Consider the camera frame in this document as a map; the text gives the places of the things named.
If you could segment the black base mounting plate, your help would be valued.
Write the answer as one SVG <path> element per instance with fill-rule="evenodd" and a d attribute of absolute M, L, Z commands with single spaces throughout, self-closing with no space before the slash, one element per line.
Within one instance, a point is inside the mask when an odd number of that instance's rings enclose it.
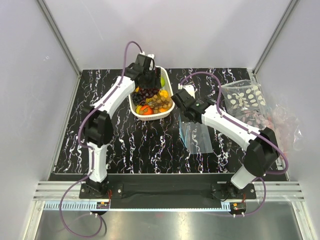
<path fill-rule="evenodd" d="M 203 196 L 219 200 L 255 200 L 254 185 L 244 189 L 231 186 L 230 173 L 143 173 L 109 174 L 102 183 L 86 180 L 81 184 L 81 199 L 124 199 L 131 196 Z"/>

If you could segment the red grape bunch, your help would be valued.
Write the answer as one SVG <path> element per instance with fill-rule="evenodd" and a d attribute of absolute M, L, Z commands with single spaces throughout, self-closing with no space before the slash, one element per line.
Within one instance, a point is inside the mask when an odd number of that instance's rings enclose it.
<path fill-rule="evenodd" d="M 157 95 L 158 92 L 158 88 L 139 88 L 138 91 L 138 93 L 143 95 L 144 99 L 152 98 L 154 95 Z"/>

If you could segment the white perforated plastic basket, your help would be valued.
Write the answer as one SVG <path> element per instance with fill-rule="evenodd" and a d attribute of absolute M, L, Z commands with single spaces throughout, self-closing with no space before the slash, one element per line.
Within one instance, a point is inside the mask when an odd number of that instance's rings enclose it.
<path fill-rule="evenodd" d="M 160 74 L 160 89 L 141 91 L 138 87 L 128 96 L 129 107 L 134 116 L 141 121 L 160 120 L 167 117 L 174 109 L 173 90 L 167 71 L 156 67 Z"/>

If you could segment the clear zip top bag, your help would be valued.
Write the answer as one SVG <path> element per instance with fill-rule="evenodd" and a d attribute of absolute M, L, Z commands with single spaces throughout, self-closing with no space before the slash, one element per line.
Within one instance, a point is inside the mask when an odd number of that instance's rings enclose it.
<path fill-rule="evenodd" d="M 208 127 L 188 120 L 179 114 L 179 135 L 191 155 L 213 153 Z"/>

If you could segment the bag of pink slices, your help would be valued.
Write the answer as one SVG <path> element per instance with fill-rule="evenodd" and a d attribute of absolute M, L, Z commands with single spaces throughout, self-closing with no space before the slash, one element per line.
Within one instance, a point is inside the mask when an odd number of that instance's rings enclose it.
<path fill-rule="evenodd" d="M 274 124 L 271 120 L 267 119 L 263 114 L 258 111 L 244 111 L 239 116 L 236 116 L 241 122 L 261 130 L 269 128 L 274 130 Z"/>

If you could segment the yellow pear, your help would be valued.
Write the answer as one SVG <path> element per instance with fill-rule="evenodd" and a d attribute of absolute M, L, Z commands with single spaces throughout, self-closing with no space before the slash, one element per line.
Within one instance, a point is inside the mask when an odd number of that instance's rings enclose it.
<path fill-rule="evenodd" d="M 164 90 L 164 89 L 161 89 L 160 91 L 159 91 L 159 95 L 161 96 L 161 97 L 164 97 L 165 99 L 169 96 L 169 93 L 166 91 L 166 90 Z"/>

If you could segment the dark purple grape bunch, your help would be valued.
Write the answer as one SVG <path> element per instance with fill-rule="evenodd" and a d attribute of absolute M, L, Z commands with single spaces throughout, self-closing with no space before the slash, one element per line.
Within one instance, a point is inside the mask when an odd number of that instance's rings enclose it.
<path fill-rule="evenodd" d="M 133 92 L 131 97 L 134 105 L 136 106 L 141 105 L 144 102 L 144 96 L 141 93 Z"/>

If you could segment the crumpled clear plastic bag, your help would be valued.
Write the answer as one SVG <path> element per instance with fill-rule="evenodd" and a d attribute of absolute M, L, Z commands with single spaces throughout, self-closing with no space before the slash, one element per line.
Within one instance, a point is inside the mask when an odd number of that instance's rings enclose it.
<path fill-rule="evenodd" d="M 279 148 L 285 153 L 298 152 L 304 147 L 301 122 L 286 106 L 276 104 L 268 108 Z"/>

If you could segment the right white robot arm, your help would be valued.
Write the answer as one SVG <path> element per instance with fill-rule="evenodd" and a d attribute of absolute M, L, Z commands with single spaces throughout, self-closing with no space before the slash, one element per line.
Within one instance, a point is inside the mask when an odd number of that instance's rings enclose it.
<path fill-rule="evenodd" d="M 181 89 L 171 99 L 190 121 L 213 128 L 237 143 L 244 151 L 242 166 L 227 185 L 228 195 L 239 198 L 245 187 L 262 177 L 279 158 L 280 150 L 274 131 L 245 124 L 222 111 L 206 97 L 196 100 L 187 90 Z"/>

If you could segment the aluminium frame rail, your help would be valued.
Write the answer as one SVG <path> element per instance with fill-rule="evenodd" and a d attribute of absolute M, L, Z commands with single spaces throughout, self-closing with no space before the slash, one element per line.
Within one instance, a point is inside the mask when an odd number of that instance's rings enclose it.
<path fill-rule="evenodd" d="M 40 181 L 33 199 L 57 201 L 72 185 L 71 181 Z M 300 184 L 296 181 L 266 181 L 265 183 L 257 181 L 245 190 L 247 202 L 261 201 L 264 196 L 269 202 L 303 202 L 305 200 Z"/>

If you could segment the orange fruit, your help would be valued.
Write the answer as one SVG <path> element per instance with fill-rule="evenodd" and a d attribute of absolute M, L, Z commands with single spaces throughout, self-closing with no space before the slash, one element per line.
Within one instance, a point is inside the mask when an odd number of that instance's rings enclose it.
<path fill-rule="evenodd" d="M 149 105 L 144 105 L 139 109 L 139 114 L 140 115 L 153 115 L 154 111 Z"/>

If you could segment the bag of white slices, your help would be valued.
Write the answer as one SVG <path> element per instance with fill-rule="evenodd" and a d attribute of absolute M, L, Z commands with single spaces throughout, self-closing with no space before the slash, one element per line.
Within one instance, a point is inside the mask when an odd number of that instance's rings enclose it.
<path fill-rule="evenodd" d="M 261 85 L 252 80 L 240 80 L 221 86 L 226 111 L 236 117 L 245 111 L 256 111 L 265 115 L 267 104 Z"/>

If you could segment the green pear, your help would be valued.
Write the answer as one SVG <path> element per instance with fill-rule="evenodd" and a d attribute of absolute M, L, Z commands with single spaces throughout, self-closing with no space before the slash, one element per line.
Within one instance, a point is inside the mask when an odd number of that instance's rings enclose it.
<path fill-rule="evenodd" d="M 166 85 L 166 80 L 163 76 L 160 78 L 160 84 L 161 84 L 161 88 L 163 88 Z"/>

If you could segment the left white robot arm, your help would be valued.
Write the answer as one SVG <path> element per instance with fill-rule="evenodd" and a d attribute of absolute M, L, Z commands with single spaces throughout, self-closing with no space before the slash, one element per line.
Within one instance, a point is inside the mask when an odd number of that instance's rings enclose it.
<path fill-rule="evenodd" d="M 135 62 L 124 68 L 124 73 L 100 100 L 83 108 L 85 118 L 78 134 L 84 137 L 83 146 L 88 148 L 89 170 L 85 183 L 95 197 L 103 198 L 108 193 L 106 155 L 107 144 L 114 135 L 112 116 L 136 88 L 158 89 L 160 86 L 155 55 L 142 52 Z"/>

